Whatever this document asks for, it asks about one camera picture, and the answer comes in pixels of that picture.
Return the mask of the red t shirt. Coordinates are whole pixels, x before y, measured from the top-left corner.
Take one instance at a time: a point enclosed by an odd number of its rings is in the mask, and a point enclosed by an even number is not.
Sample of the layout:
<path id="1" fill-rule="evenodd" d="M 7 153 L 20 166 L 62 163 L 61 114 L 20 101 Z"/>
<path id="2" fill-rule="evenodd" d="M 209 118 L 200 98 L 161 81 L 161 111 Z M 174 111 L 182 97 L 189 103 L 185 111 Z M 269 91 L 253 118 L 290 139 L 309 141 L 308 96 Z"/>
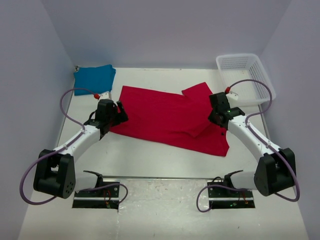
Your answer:
<path id="1" fill-rule="evenodd" d="M 119 99 L 128 121 L 111 132 L 225 157 L 229 150 L 226 130 L 208 119 L 211 94 L 205 82 L 180 94 L 123 86 Z"/>

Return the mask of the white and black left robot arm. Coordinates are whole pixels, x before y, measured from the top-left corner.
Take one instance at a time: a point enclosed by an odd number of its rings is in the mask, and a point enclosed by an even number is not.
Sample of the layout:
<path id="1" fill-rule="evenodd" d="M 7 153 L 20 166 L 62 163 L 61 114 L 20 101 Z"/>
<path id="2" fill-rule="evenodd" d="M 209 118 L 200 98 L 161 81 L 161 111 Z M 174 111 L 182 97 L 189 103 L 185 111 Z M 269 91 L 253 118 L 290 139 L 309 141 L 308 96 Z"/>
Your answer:
<path id="1" fill-rule="evenodd" d="M 76 136 L 55 150 L 45 149 L 40 152 L 33 189 L 67 199 L 72 192 L 88 192 L 97 197 L 105 188 L 117 186 L 117 183 L 104 186 L 102 175 L 89 170 L 85 170 L 82 176 L 76 176 L 75 163 L 92 145 L 100 141 L 110 128 L 128 120 L 121 101 L 99 100 L 94 118 L 89 118 Z"/>

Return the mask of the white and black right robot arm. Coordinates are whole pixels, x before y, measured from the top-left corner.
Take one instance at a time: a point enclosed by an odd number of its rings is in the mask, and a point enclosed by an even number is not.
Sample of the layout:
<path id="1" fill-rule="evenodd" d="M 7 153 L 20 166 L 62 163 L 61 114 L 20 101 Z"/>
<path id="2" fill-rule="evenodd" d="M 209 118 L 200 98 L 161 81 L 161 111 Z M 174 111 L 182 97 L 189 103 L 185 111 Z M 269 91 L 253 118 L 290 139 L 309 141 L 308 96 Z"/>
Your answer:
<path id="1" fill-rule="evenodd" d="M 239 108 L 231 107 L 225 92 L 211 94 L 209 121 L 236 136 L 257 161 L 255 171 L 238 170 L 224 176 L 223 191 L 233 197 L 241 190 L 257 190 L 263 196 L 297 186 L 295 154 L 266 138 Z"/>

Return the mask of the folded blue t shirt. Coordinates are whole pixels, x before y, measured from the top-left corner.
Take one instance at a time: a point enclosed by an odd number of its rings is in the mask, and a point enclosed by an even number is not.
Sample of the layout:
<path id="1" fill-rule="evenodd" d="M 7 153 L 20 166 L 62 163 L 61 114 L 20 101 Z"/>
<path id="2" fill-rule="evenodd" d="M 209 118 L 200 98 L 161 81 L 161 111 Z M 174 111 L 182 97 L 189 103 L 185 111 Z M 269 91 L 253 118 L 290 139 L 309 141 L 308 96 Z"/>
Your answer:
<path id="1" fill-rule="evenodd" d="M 111 64 L 98 67 L 79 67 L 73 73 L 75 83 L 75 96 L 102 94 L 110 92 L 113 88 L 113 82 L 116 75 L 116 69 Z"/>

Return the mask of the white perforated plastic basket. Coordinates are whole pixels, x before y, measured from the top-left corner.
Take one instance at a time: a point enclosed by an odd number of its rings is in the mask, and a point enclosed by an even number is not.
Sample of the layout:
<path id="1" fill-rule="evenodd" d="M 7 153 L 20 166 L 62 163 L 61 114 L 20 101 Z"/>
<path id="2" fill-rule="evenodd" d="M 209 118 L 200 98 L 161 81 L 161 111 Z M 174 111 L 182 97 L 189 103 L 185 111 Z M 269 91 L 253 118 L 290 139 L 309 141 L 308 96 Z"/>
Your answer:
<path id="1" fill-rule="evenodd" d="M 259 57 L 252 53 L 226 54 L 216 58 L 224 88 L 238 94 L 236 107 L 267 103 L 276 97 L 275 90 Z"/>

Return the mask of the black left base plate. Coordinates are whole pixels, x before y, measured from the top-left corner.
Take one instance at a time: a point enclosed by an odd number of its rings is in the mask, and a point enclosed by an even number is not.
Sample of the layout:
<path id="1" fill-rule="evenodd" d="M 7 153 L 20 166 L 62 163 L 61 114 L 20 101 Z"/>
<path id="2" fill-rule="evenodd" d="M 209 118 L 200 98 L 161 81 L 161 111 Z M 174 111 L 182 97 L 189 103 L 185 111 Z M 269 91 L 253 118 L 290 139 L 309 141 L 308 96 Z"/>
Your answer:
<path id="1" fill-rule="evenodd" d="M 120 186 L 109 186 L 95 191 L 75 192 L 73 209 L 119 209 Z"/>

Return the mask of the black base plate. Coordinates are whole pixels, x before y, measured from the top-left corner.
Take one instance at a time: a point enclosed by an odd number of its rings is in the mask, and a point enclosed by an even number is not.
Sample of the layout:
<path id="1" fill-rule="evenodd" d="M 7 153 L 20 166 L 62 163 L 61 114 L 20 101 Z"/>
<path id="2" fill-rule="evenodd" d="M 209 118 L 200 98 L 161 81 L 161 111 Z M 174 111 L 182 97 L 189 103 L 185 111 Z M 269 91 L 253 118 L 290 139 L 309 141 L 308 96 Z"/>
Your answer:
<path id="1" fill-rule="evenodd" d="M 109 186 L 95 191 L 75 192 L 73 209 L 119 209 L 120 186 Z"/>
<path id="2" fill-rule="evenodd" d="M 209 187 L 208 202 L 215 209 L 254 209 L 255 202 L 252 191 L 230 191 L 221 187 Z"/>

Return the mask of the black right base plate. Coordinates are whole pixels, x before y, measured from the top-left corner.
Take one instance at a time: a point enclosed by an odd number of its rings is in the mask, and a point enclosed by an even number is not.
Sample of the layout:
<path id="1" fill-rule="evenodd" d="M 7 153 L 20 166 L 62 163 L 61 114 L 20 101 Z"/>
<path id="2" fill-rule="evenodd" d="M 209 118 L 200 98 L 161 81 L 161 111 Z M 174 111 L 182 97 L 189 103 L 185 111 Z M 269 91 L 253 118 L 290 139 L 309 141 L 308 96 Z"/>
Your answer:
<path id="1" fill-rule="evenodd" d="M 221 187 L 209 187 L 208 202 L 215 209 L 254 209 L 255 202 L 252 191 L 230 191 Z"/>

